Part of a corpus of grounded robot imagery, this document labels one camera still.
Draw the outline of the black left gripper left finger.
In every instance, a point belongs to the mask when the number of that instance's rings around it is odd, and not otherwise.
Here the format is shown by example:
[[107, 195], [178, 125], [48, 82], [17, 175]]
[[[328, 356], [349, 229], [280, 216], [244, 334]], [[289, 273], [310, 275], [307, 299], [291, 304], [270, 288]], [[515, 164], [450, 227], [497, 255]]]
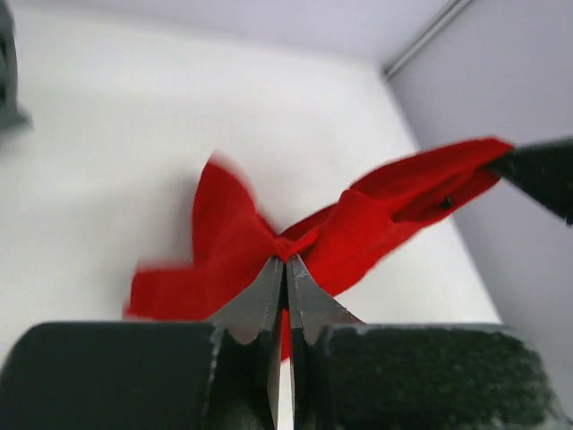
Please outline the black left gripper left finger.
[[203, 322], [47, 322], [1, 371], [4, 429], [274, 429], [283, 263]]

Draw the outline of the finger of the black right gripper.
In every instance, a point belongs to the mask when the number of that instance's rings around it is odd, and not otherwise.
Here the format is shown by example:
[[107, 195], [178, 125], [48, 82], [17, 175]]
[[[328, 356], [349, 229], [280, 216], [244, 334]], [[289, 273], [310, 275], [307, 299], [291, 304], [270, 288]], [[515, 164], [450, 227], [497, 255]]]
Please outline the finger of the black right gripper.
[[572, 223], [571, 137], [517, 147], [486, 168], [566, 224]]

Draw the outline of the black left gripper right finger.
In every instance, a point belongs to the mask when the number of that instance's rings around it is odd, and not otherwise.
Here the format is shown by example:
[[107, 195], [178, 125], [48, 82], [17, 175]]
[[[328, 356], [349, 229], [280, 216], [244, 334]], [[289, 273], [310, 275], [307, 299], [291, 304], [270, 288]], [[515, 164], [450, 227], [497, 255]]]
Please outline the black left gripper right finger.
[[499, 324], [369, 324], [286, 265], [297, 429], [559, 429], [539, 354]]

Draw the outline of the red t shirt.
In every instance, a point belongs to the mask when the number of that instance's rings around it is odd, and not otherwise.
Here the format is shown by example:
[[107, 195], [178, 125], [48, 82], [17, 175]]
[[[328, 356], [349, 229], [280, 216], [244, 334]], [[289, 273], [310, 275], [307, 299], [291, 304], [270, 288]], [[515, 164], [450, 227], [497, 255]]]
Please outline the red t shirt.
[[210, 159], [192, 204], [192, 260], [140, 265], [127, 317], [203, 320], [248, 287], [265, 262], [299, 255], [315, 281], [336, 296], [383, 257], [498, 182], [490, 162], [512, 145], [481, 138], [429, 150], [357, 179], [339, 199], [277, 232], [241, 177]]

